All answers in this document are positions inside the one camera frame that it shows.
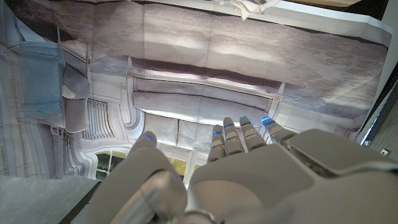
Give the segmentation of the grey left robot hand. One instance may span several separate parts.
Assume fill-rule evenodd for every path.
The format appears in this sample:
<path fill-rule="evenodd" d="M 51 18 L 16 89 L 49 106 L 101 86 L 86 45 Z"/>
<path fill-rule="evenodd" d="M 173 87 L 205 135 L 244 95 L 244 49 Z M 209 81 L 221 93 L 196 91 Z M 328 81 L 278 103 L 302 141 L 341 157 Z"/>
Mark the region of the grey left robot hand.
<path fill-rule="evenodd" d="M 185 185 L 142 133 L 99 185 L 85 223 L 396 223 L 397 162 L 319 129 L 294 133 L 243 116 L 213 128 L 211 150 Z"/>

